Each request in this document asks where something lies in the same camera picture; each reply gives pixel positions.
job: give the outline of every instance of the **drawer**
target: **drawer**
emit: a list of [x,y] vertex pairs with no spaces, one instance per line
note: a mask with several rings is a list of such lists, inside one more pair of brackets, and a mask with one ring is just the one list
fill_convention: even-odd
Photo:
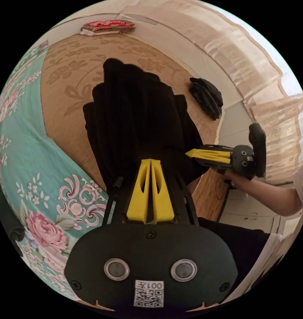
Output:
[[224,208],[224,214],[243,215],[250,217],[277,216],[271,209],[267,208],[253,197],[248,199],[232,199],[228,197]]
[[265,233],[277,233],[280,224],[280,216],[249,217],[234,214],[224,214],[221,217],[220,223],[247,229],[261,229]]

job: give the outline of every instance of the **teal floral fabric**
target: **teal floral fabric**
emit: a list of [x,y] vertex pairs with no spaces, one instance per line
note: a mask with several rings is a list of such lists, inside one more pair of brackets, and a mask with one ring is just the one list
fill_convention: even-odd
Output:
[[78,300],[64,268],[76,241],[101,226],[108,196],[46,135],[40,92],[46,53],[27,53],[0,96],[0,184],[26,230],[18,243],[25,263]]

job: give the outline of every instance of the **black fabric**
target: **black fabric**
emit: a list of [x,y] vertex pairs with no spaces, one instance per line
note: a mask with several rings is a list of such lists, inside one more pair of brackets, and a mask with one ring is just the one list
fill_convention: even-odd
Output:
[[22,256],[22,252],[18,245],[17,241],[21,241],[24,238],[24,227],[19,221],[19,219],[15,216],[12,208],[10,207],[0,185],[0,220],[1,224],[4,227],[9,239],[11,240],[14,248]]
[[232,289],[229,291],[230,294],[249,273],[261,254],[270,234],[267,234],[260,229],[251,230],[213,222],[201,217],[199,217],[198,220],[199,226],[214,232],[224,240],[234,257],[238,269],[238,277]]
[[202,110],[213,120],[221,117],[223,100],[221,92],[205,79],[190,78],[189,91],[199,103]]
[[185,97],[135,65],[111,58],[103,68],[104,82],[93,88],[94,102],[83,111],[107,192],[118,176],[146,158],[174,166],[186,184],[204,174],[208,168],[185,155],[202,145]]

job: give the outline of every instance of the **hand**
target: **hand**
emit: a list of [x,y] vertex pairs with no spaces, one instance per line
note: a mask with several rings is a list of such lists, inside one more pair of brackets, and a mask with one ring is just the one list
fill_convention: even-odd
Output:
[[233,170],[226,170],[224,178],[231,180],[231,182],[235,185],[235,187],[238,190],[244,192],[246,192],[246,188],[248,187],[248,183],[250,182],[246,177],[237,174]]

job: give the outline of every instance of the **label sticker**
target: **label sticker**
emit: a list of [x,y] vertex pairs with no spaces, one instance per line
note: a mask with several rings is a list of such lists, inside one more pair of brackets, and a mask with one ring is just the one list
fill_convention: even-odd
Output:
[[164,306],[163,281],[135,281],[134,307],[161,308]]

